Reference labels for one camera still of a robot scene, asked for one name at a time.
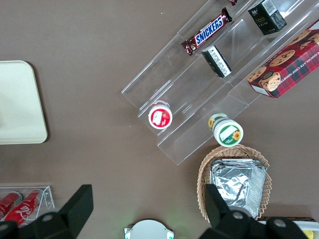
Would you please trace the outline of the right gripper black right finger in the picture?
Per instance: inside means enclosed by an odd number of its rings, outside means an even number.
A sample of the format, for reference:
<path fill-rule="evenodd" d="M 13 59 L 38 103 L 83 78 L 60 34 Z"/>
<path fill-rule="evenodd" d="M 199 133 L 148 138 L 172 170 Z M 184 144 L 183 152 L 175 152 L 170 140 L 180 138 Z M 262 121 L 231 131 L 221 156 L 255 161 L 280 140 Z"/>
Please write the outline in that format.
<path fill-rule="evenodd" d="M 266 228 L 246 213 L 230 210 L 216 186 L 205 185 L 205 210 L 211 227 L 205 239 L 266 239 Z"/>

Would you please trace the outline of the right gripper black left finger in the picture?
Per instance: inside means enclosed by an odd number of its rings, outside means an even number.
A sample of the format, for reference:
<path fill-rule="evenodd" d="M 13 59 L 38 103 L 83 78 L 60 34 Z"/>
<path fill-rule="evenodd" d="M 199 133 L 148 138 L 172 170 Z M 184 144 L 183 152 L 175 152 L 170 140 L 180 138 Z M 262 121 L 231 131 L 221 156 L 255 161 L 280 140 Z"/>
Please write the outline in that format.
<path fill-rule="evenodd" d="M 40 216 L 19 228 L 18 239 L 76 239 L 94 209 L 91 184 L 81 185 L 58 212 Z"/>

